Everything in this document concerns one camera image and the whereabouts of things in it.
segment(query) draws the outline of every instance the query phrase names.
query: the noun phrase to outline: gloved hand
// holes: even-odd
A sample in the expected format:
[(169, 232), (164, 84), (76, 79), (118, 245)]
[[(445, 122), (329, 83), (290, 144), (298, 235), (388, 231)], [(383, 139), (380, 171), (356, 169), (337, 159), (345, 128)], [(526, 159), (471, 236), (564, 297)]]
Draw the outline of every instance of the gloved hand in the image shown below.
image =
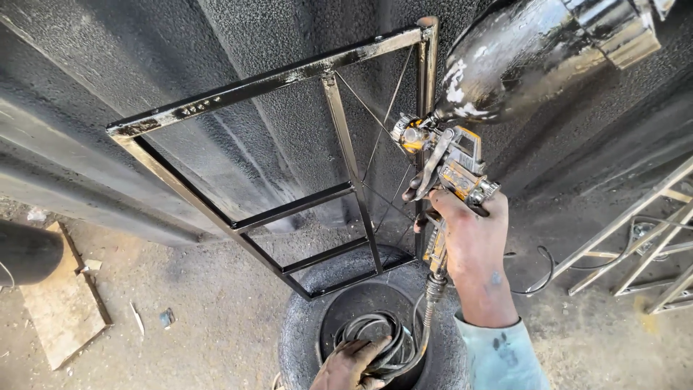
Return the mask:
[(342, 341), (325, 359), (310, 390), (377, 390), (385, 382), (363, 376), (366, 367), (392, 340), (391, 336), (378, 341)]

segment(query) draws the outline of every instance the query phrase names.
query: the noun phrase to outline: black textured wall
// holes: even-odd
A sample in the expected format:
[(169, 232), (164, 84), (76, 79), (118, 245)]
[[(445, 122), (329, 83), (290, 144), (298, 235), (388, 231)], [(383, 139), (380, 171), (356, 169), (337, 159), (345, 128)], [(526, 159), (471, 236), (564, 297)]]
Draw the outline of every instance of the black textured wall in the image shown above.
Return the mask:
[[(106, 136), (105, 125), (424, 15), (441, 20), (442, 58), (487, 4), (1, 0), (0, 194), (170, 245), (220, 235)], [(515, 197), (599, 191), (651, 180), (690, 153), (691, 8), (679, 1), (657, 25), (663, 49), (642, 63), (605, 69), (521, 120), (477, 126), (491, 177)], [(402, 50), (342, 72), (379, 117), (406, 56)], [(414, 109), (412, 64), (392, 119)], [(363, 172), (378, 127), (341, 90)], [(157, 130), (150, 140), (235, 219), (347, 178), (317, 80)], [(383, 137), (367, 182), (390, 197), (406, 169), (405, 156)], [(377, 219), (382, 203), (369, 200)], [(352, 202), (268, 227), (292, 231), (305, 217), (341, 226), (355, 215)]]

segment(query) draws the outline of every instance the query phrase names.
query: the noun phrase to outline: dirty floor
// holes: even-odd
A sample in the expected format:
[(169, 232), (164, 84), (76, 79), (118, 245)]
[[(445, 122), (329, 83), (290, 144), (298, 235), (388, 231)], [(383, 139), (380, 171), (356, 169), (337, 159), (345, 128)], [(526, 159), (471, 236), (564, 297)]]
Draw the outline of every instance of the dirty floor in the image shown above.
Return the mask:
[[(507, 250), (518, 256), (506, 264), (513, 287), (527, 287), (547, 271), (536, 245), (547, 246), (562, 260), (637, 195), (628, 191), (601, 198), (515, 202)], [(675, 205), (661, 203), (646, 211), (662, 215)], [(0, 217), (26, 222), (26, 211), (15, 208)], [(270, 388), (278, 370), (277, 339), (291, 291), (239, 246), (167, 248), (124, 232), (58, 218), (66, 223), (83, 259), (103, 261), (93, 276), (114, 325), (80, 356), (51, 371), (21, 292), (3, 289), (0, 389)], [(341, 244), (351, 233), (347, 227), (323, 232), (319, 239), (310, 232), (260, 239), (271, 253), (290, 259)], [(623, 240), (617, 237), (604, 248), (616, 251)], [(688, 266), (686, 260), (682, 256), (657, 263), (644, 277), (653, 280), (675, 273), (681, 264)], [(646, 316), (642, 307), (653, 293), (612, 297), (608, 288), (626, 268), (615, 268), (573, 297), (565, 290), (584, 272), (566, 272), (542, 293), (516, 297), (555, 389), (693, 387), (688, 368), (693, 362), (693, 309)], [(144, 322), (144, 336), (130, 301)], [(167, 307), (177, 319), (169, 330), (159, 323), (159, 313)]]

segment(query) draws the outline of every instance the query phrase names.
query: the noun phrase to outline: black tire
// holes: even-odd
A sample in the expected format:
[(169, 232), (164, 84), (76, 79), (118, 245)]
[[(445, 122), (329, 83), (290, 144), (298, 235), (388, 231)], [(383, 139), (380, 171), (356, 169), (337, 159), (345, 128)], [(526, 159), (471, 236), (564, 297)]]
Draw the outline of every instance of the black tire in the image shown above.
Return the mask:
[[(378, 246), (389, 262), (405, 256), (389, 246)], [(301, 280), (308, 291), (315, 291), (373, 269), (373, 256), (359, 248), (309, 269)], [(363, 283), (380, 283), (395, 288), (412, 303), (423, 292), (428, 269), (423, 262), (412, 262)], [(321, 364), (319, 338), (322, 321), (331, 303), (347, 290), (306, 302), (293, 293), (289, 298), (286, 320), (279, 338), (279, 369), (289, 390), (308, 390)], [(413, 389), (460, 390), (466, 386), (466, 351), (453, 319), (459, 308), (454, 289), (448, 289), (435, 313), (426, 361)]]

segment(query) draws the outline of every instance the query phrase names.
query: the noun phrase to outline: paint stain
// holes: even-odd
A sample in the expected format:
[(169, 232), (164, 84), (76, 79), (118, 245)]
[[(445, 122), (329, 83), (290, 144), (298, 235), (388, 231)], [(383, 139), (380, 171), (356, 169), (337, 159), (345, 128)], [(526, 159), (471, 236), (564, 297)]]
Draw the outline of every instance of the paint stain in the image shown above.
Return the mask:
[(648, 303), (650, 303), (649, 299), (645, 298), (644, 296), (637, 295), (635, 296), (635, 301), (633, 302), (633, 309), (635, 309), (635, 313), (638, 315), (638, 321), (642, 324), (645, 332), (658, 334), (659, 325), (657, 323), (657, 317), (645, 313), (645, 307)]

